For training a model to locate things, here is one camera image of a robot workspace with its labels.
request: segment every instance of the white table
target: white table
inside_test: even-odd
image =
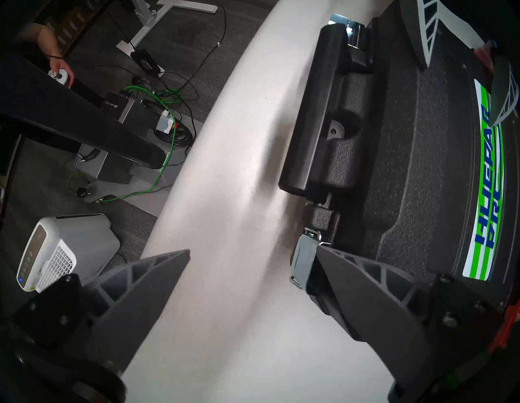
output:
[[[132,402],[386,402],[393,379],[289,282],[304,200],[278,189],[319,30],[389,0],[280,0],[181,171],[143,257],[191,262],[123,374]]]

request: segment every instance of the green and white sticker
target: green and white sticker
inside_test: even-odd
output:
[[[504,196],[502,126],[489,126],[490,96],[475,80],[480,116],[480,181],[475,223],[462,275],[487,280],[497,248]]]

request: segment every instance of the vent grille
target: vent grille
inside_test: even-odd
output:
[[[61,276],[69,274],[72,270],[72,260],[67,256],[61,247],[57,247],[49,266],[43,273],[38,283],[38,290],[41,292],[49,285],[58,280]]]

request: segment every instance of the black handle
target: black handle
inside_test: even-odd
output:
[[[319,178],[331,115],[336,107],[342,75],[350,61],[347,44],[344,24],[331,24],[321,29],[278,182],[280,189],[315,202],[322,202],[323,195],[318,192]]]

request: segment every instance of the power adapter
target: power adapter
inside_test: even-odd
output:
[[[147,74],[155,77],[159,77],[161,68],[150,56],[146,49],[135,50],[130,53],[130,57],[141,67],[141,69]]]

